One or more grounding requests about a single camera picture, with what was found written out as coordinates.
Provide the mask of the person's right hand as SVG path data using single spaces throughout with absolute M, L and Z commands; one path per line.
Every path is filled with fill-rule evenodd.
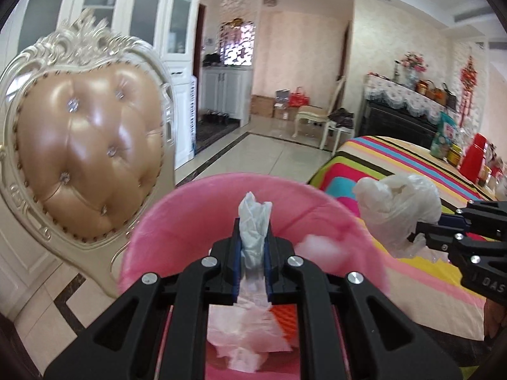
M 484 335 L 485 340 L 494 340 L 507 326 L 506 307 L 491 299 L 485 301 L 484 306 Z

